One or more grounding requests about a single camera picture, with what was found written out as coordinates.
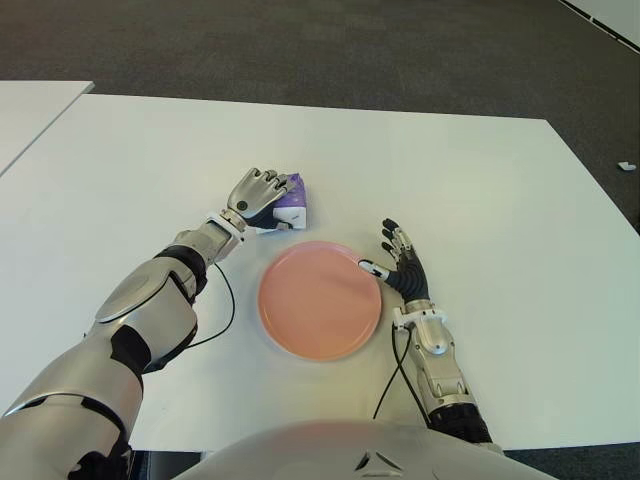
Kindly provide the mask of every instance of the white desk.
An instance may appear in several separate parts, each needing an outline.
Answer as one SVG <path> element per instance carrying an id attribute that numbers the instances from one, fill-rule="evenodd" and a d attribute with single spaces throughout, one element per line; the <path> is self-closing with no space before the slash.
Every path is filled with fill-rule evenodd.
<path id="1" fill-rule="evenodd" d="M 145 377 L 135 448 L 217 450 L 296 420 L 369 417 L 393 368 L 398 297 L 383 289 L 383 321 L 360 351 L 312 363 L 266 337 L 256 292 L 275 255 L 306 240 L 388 263 L 385 216 L 422 256 L 497 442 L 640 440 L 640 239 L 547 122 L 195 100 L 84 95 L 5 174 L 0 404 L 252 165 L 302 172 L 311 228 L 222 263 L 236 322 Z M 227 322 L 215 270 L 196 310 L 199 337 Z M 418 422 L 396 381 L 381 418 Z"/>
<path id="2" fill-rule="evenodd" d="M 92 82 L 0 81 L 0 175 Z"/>

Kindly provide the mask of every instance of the black joint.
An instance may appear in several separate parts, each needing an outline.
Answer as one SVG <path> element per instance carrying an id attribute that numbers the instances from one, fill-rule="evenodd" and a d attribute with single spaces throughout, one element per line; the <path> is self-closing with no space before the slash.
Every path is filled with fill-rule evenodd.
<path id="1" fill-rule="evenodd" d="M 123 325 L 111 337 L 111 359 L 126 365 L 142 385 L 142 372 L 151 361 L 151 350 L 140 334 Z"/>
<path id="2" fill-rule="evenodd" d="M 391 230 L 392 232 L 398 228 L 398 224 L 391 220 L 390 218 L 386 218 L 382 221 L 382 226 L 387 230 Z"/>
<path id="3" fill-rule="evenodd" d="M 491 443 L 489 429 L 473 403 L 456 403 L 429 414 L 430 428 L 470 443 Z"/>
<path id="4" fill-rule="evenodd" d="M 124 423 L 122 423 L 120 417 L 118 417 L 118 415 L 116 415 L 113 410 L 111 410 L 103 403 L 98 402 L 97 400 L 94 400 L 92 398 L 84 397 L 80 405 L 82 405 L 87 410 L 91 410 L 92 412 L 96 412 L 97 414 L 102 415 L 104 418 L 118 427 L 118 430 L 120 430 L 120 433 L 122 435 L 126 434 Z"/>
<path id="5" fill-rule="evenodd" d="M 196 277 L 196 295 L 202 291 L 207 284 L 207 265 L 202 256 L 193 248 L 185 245 L 171 245 L 161 251 L 155 258 L 169 257 L 184 263 Z M 193 303 L 193 298 L 187 298 L 189 303 Z"/>
<path id="6" fill-rule="evenodd" d="M 195 325 L 193 327 L 193 330 L 189 332 L 189 334 L 176 346 L 176 348 L 171 350 L 164 357 L 159 358 L 153 363 L 150 363 L 149 365 L 147 365 L 147 367 L 144 369 L 142 373 L 150 373 L 150 372 L 162 370 L 167 363 L 169 363 L 171 360 L 176 358 L 180 353 L 182 353 L 182 351 L 185 348 L 187 348 L 187 346 L 191 343 L 191 340 L 193 340 L 193 337 L 196 336 L 197 332 L 198 332 L 198 326 Z"/>
<path id="7" fill-rule="evenodd" d="M 24 410 L 25 408 L 37 407 L 38 405 L 42 405 L 47 397 L 38 398 L 37 400 L 31 400 L 27 402 L 20 410 Z"/>
<path id="8" fill-rule="evenodd" d="M 69 480 L 126 480 L 133 458 L 133 451 L 124 434 L 120 434 L 108 456 L 100 452 L 86 453 L 69 472 Z"/>

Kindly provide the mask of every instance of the wire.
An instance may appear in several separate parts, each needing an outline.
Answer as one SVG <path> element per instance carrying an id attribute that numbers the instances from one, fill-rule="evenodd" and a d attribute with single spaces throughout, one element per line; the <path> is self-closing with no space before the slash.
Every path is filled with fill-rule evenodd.
<path id="1" fill-rule="evenodd" d="M 236 316 L 236 298 L 233 295 L 233 289 L 231 288 L 231 285 L 229 284 L 229 280 L 227 280 L 227 276 L 224 274 L 224 272 L 222 271 L 222 269 L 218 266 L 217 263 L 213 264 L 218 271 L 220 272 L 220 275 L 222 275 L 222 278 L 224 279 L 224 283 L 227 284 L 227 288 L 229 289 L 229 295 L 231 296 L 231 318 L 229 319 L 229 323 L 227 323 L 227 326 L 224 327 L 222 330 L 220 330 L 218 333 L 211 335 L 210 337 L 207 337 L 203 340 L 200 340 L 196 343 L 192 343 L 191 345 L 188 345 L 185 350 L 187 348 L 193 348 L 193 347 L 197 347 L 198 345 L 202 345 L 203 343 L 208 342 L 209 340 L 213 340 L 214 338 L 218 338 L 220 335 L 222 335 L 224 332 L 226 332 L 227 330 L 229 330 L 229 327 L 231 326 L 231 324 L 233 323 L 233 319 Z"/>
<path id="2" fill-rule="evenodd" d="M 420 410 L 420 415 L 422 415 L 422 419 L 424 420 L 424 423 L 427 425 L 427 427 L 429 427 L 431 425 L 431 422 L 429 421 L 429 417 L 427 415 L 427 412 L 425 411 L 424 407 L 422 406 L 422 403 L 420 402 L 420 399 L 418 398 L 418 395 L 416 395 L 416 391 L 413 389 L 413 385 L 411 385 L 411 382 L 409 381 L 409 378 L 407 377 L 407 373 L 404 371 L 404 367 L 402 366 L 402 361 L 398 357 L 398 347 L 396 346 L 396 337 L 395 337 L 396 331 L 397 331 L 396 328 L 393 328 L 393 330 L 391 331 L 391 345 L 393 346 L 393 356 L 396 359 L 396 364 L 398 365 L 398 369 L 400 370 L 400 373 L 402 374 L 402 378 L 404 378 L 404 381 L 407 384 L 407 388 L 411 392 L 411 396 L 415 400 L 416 405 L 418 406 L 418 409 Z M 411 340 L 411 329 L 409 330 L 409 340 Z"/>
<path id="3" fill-rule="evenodd" d="M 395 334 L 395 325 L 391 324 L 391 341 L 392 342 L 395 341 L 394 334 Z M 407 353 L 409 352 L 409 346 L 410 345 L 411 345 L 411 336 L 409 336 L 409 338 L 407 339 L 407 345 L 404 348 L 404 353 L 402 354 L 402 358 L 400 359 L 400 364 L 402 364 L 404 362 L 404 359 L 407 356 Z M 373 419 L 374 420 L 378 416 L 378 412 L 380 411 L 380 407 L 382 406 L 382 401 L 384 400 L 384 397 L 387 395 L 387 392 L 389 391 L 389 388 L 391 387 L 391 384 L 393 383 L 393 379 L 396 378 L 396 375 L 398 374 L 399 370 L 400 370 L 400 365 L 396 365 L 396 369 L 391 374 L 391 378 L 389 378 L 389 381 L 387 382 L 387 385 L 384 387 L 384 391 L 382 392 L 382 395 L 380 396 L 380 400 L 378 400 L 378 405 L 376 406 L 376 411 L 373 414 Z"/>

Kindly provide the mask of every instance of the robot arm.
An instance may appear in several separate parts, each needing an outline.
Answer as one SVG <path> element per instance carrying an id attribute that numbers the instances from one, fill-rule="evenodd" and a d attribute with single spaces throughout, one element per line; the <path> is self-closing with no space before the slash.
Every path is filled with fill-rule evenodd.
<path id="1" fill-rule="evenodd" d="M 391 254 L 397 271 L 370 260 L 359 265 L 397 290 L 404 307 L 394 309 L 394 326 L 411 335 L 410 355 L 418 370 L 418 386 L 429 427 L 477 444 L 491 444 L 487 426 L 455 359 L 455 342 L 445 327 L 446 315 L 429 297 L 424 269 L 407 234 L 392 220 L 383 222 L 383 235 L 391 243 L 382 248 Z"/>
<path id="2" fill-rule="evenodd" d="M 47 366 L 0 419 L 0 477 L 124 478 L 142 374 L 187 347 L 207 268 L 243 241 L 247 225 L 272 223 L 269 206 L 291 188 L 285 175 L 250 170 L 221 214 L 179 233 L 125 278 L 82 342 Z"/>

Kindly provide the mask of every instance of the floor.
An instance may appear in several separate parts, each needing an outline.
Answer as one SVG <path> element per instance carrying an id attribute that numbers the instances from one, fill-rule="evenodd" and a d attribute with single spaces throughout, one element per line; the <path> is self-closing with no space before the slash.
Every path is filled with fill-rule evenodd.
<path id="1" fill-rule="evenodd" d="M 640 55 L 556 0 L 3 0 L 0 79 L 545 118 L 640 223 L 640 172 L 616 167 L 640 163 Z M 638 445 L 510 455 L 562 479 L 640 473 Z"/>

